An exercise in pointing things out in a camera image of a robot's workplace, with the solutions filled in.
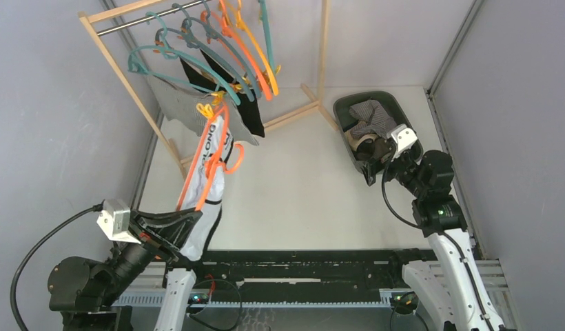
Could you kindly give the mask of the orange clip hanger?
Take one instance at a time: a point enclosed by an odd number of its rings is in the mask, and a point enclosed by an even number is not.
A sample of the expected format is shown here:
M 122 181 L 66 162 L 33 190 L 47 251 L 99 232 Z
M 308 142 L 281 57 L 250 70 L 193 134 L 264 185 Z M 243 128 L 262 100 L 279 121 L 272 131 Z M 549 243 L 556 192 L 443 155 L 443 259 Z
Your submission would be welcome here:
M 233 174 L 243 162 L 244 147 L 229 133 L 229 113 L 225 103 L 217 106 L 198 104 L 207 118 L 205 129 L 190 164 L 176 204 L 176 210 L 202 210 L 206 204 L 222 202 L 225 176 Z

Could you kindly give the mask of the white underwear black trim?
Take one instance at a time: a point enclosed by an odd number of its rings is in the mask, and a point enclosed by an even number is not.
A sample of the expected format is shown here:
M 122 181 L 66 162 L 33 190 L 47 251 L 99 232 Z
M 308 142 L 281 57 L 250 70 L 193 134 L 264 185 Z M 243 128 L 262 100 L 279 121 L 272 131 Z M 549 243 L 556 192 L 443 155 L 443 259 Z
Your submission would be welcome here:
M 231 154 L 233 142 L 222 116 L 217 115 L 206 123 L 177 203 L 179 210 L 193 209 L 201 213 L 180 249 L 180 253 L 190 261 L 201 259 L 220 219 L 225 162 Z

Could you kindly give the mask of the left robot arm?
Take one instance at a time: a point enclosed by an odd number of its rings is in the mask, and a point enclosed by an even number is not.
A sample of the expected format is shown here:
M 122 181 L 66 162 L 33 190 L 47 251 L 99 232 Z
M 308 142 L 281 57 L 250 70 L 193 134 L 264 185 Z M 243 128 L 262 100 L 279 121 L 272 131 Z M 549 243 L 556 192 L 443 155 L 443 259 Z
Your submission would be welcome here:
M 60 312 L 64 330 L 132 330 L 132 307 L 114 303 L 156 258 L 191 288 L 200 286 L 206 270 L 181 251 L 203 213 L 194 208 L 152 214 L 105 204 L 98 225 L 111 241 L 105 261 L 68 257 L 48 278 L 49 308 Z

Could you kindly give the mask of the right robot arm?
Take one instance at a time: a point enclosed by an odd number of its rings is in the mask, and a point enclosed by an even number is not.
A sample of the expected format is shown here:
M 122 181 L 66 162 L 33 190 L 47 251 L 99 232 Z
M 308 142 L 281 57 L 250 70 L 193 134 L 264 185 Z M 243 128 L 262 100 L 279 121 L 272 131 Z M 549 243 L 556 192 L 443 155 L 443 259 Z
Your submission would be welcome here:
M 416 162 L 408 150 L 400 150 L 391 141 L 382 161 L 381 185 L 395 179 L 413 195 L 413 220 L 399 215 L 383 191 L 386 206 L 399 221 L 422 231 L 445 282 L 422 271 L 421 261 L 405 260 L 389 267 L 389 280 L 398 287 L 410 287 L 429 316 L 428 330 L 508 330 L 480 276 L 467 223 L 451 194 L 455 175 L 451 156 L 429 150 Z

